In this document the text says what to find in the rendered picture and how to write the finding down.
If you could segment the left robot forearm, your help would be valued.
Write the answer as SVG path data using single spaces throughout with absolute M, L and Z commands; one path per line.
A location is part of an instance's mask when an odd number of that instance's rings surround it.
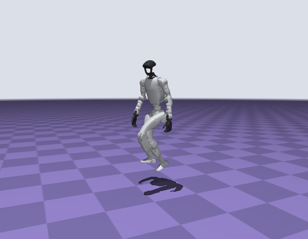
M 166 114 L 169 115 L 169 119 L 172 118 L 172 105 L 173 105 L 173 101 L 172 101 L 172 97 L 168 96 L 168 103 L 166 103 Z

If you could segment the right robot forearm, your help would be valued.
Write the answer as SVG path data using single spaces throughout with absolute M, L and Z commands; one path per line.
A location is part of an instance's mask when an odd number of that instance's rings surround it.
M 137 111 L 137 115 L 139 115 L 143 102 L 138 99 L 138 103 L 136 105 L 135 111 Z

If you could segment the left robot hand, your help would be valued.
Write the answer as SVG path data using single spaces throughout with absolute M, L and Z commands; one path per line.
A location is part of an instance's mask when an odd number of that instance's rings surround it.
M 167 120 L 166 124 L 163 126 L 163 128 L 166 126 L 166 129 L 164 132 L 169 132 L 172 130 L 172 122 L 171 122 L 172 118 L 169 119 L 169 115 L 166 115 L 166 120 Z

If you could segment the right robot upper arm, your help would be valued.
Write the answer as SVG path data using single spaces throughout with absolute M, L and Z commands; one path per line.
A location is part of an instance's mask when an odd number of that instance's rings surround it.
M 139 99 L 144 101 L 146 100 L 146 90 L 145 90 L 145 87 L 144 87 L 144 79 L 140 80 L 140 91 L 141 91 L 141 94 L 139 96 Z

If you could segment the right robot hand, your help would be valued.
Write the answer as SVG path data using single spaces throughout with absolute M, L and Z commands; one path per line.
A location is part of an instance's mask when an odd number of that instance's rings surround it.
M 137 111 L 134 111 L 134 114 L 133 114 L 134 116 L 133 116 L 133 118 L 132 118 L 132 126 L 134 126 L 134 127 L 137 127 L 136 126 L 136 120 L 137 120 Z

